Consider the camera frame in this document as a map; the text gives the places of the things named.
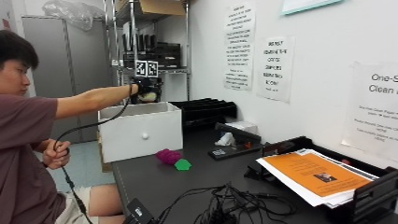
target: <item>shorts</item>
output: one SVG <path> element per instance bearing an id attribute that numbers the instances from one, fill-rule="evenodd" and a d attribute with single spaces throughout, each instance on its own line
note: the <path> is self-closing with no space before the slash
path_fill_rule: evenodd
<path id="1" fill-rule="evenodd" d="M 75 192 L 80 199 L 83 200 L 85 204 L 85 210 L 88 212 L 88 202 L 89 202 L 89 192 L 91 187 L 88 188 L 75 188 Z M 55 224 L 88 224 L 85 215 L 80 211 L 75 196 L 72 191 L 63 193 L 67 198 L 67 208 L 59 218 L 55 221 Z M 93 224 L 99 224 L 99 218 L 97 217 L 88 217 L 91 222 Z"/>

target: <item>purple object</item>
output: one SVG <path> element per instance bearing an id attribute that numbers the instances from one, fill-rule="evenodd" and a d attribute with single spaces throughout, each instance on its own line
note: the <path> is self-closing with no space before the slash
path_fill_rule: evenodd
<path id="1" fill-rule="evenodd" d="M 158 151 L 156 156 L 162 161 L 162 163 L 169 165 L 174 165 L 174 163 L 182 158 L 181 154 L 177 151 L 172 151 L 168 148 Z"/>

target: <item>white box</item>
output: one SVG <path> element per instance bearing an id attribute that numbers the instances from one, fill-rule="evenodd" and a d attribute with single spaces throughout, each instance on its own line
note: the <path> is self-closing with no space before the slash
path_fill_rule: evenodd
<path id="1" fill-rule="evenodd" d="M 122 106 L 99 112 L 99 121 L 111 119 Z M 129 105 L 121 116 L 100 125 L 104 162 L 182 149 L 181 110 L 166 102 Z"/>
<path id="2" fill-rule="evenodd" d="M 254 125 L 249 121 L 237 121 L 237 122 L 225 123 L 225 124 L 234 128 L 241 129 L 242 131 L 245 131 L 248 133 L 257 134 L 257 125 Z"/>

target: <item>gray cabinet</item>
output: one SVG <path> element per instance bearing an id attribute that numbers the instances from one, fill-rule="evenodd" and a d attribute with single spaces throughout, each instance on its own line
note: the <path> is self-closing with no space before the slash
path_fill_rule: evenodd
<path id="1" fill-rule="evenodd" d="M 53 17 L 23 17 L 25 39 L 36 48 L 40 65 L 32 71 L 36 95 L 60 98 L 95 88 L 113 86 L 105 46 L 104 22 L 95 21 L 84 31 Z M 65 131 L 97 122 L 97 113 L 57 120 L 52 138 Z M 93 141 L 97 127 L 67 135 L 73 143 Z"/>

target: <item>stack of papers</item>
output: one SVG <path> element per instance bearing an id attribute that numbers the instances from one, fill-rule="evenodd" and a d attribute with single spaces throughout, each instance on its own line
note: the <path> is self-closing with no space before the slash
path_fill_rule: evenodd
<path id="1" fill-rule="evenodd" d="M 335 208 L 347 203 L 354 190 L 378 178 L 313 149 L 264 157 L 257 162 L 312 206 Z"/>

